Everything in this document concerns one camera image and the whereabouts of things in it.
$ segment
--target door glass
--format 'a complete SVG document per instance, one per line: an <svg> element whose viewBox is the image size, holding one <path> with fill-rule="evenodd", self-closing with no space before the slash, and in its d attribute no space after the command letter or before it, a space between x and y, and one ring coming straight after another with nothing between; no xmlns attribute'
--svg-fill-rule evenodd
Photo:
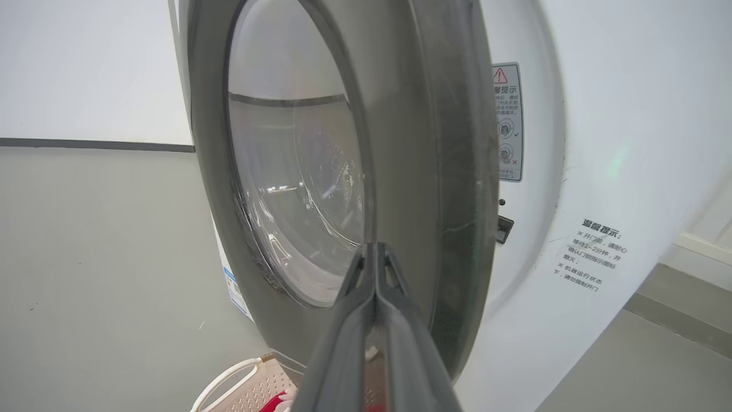
<svg viewBox="0 0 732 412"><path fill-rule="evenodd" d="M348 96L297 0L247 1L228 73L245 207L269 266L307 304L331 306L363 237Z"/></svg>

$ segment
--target washing machine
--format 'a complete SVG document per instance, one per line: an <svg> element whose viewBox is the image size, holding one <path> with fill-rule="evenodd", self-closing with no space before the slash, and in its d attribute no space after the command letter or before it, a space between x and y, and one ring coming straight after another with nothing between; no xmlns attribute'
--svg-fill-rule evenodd
<svg viewBox="0 0 732 412"><path fill-rule="evenodd" d="M730 170L732 52L674 29L723 13L652 3L173 6L225 271L296 383L380 241L464 409L539 406ZM722 83L680 94L687 55Z"/></svg>

